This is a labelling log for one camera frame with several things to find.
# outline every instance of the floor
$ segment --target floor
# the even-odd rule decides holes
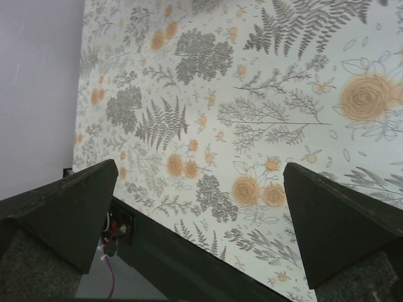
[[[95,252],[93,264],[88,275],[83,275],[76,298],[106,298],[109,295],[112,279],[105,260],[101,260],[103,251]],[[129,267],[121,258],[109,259],[115,275],[115,299],[166,299],[139,272]]]

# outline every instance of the black triangular block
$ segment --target black triangular block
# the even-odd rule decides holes
[[[295,163],[283,175],[309,288],[403,237],[402,210]]]
[[[76,269],[88,274],[117,175],[115,162],[106,160],[0,201],[0,225],[5,228],[7,221],[15,220]]]

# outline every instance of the gray felt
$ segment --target gray felt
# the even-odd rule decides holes
[[[82,274],[20,229],[0,262],[2,297],[75,297]]]

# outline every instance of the red wire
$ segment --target red wire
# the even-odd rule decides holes
[[[112,231],[112,234],[111,234],[111,238],[109,240],[110,242],[113,240],[113,236],[116,233],[116,222],[115,221],[112,223],[112,229],[113,229],[113,231]]]

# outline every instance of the black panel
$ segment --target black panel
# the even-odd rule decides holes
[[[119,244],[119,257],[169,299],[289,301],[123,202],[112,202],[135,215],[132,246]]]
[[[403,237],[403,211],[289,163],[284,187],[310,288]]]

